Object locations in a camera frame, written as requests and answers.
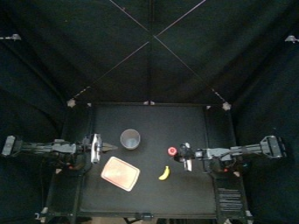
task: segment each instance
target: black table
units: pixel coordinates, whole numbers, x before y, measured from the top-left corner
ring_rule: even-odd
[[[126,150],[118,141],[125,129],[134,129],[141,142]],[[97,105],[70,111],[66,140],[81,139],[89,132],[100,133],[102,142],[117,150],[101,155],[85,175],[53,175],[48,208],[50,216],[112,216],[215,219],[216,196],[213,180],[202,173],[198,161],[192,161],[192,172],[182,170],[166,149],[189,143],[193,149],[235,145],[229,113],[220,106],[136,106]],[[124,191],[101,177],[110,157],[117,157],[140,169],[130,192]],[[169,166],[170,176],[157,178]]]

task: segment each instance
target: gray cup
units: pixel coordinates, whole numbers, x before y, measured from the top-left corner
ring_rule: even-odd
[[[140,143],[140,135],[134,129],[126,129],[120,136],[120,143],[128,150],[133,150]]]

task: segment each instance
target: red object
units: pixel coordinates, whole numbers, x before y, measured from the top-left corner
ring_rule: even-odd
[[[173,155],[177,153],[177,150],[173,148],[173,147],[170,147],[169,149],[168,149],[168,155],[170,156],[170,157],[173,157]]]

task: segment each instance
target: banana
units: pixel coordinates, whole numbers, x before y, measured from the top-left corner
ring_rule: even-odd
[[[158,179],[160,180],[165,180],[166,178],[168,178],[168,176],[169,176],[169,172],[170,172],[170,170],[169,170],[169,167],[168,167],[168,165],[164,167],[164,171],[162,171],[162,175],[158,177]]]

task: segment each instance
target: black backdrop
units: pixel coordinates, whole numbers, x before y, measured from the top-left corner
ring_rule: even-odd
[[[1,0],[0,37],[22,40],[0,40],[0,143],[12,134],[58,137],[65,101],[85,87],[81,102],[223,103],[213,89],[232,104],[237,143],[275,134],[289,150],[287,161],[256,161],[245,176],[252,213],[264,222],[299,222],[299,45],[284,42],[299,34],[297,10],[291,0]],[[9,176],[0,217],[30,216],[41,206],[38,169],[0,165]],[[24,183],[17,197],[28,209],[6,193]]]

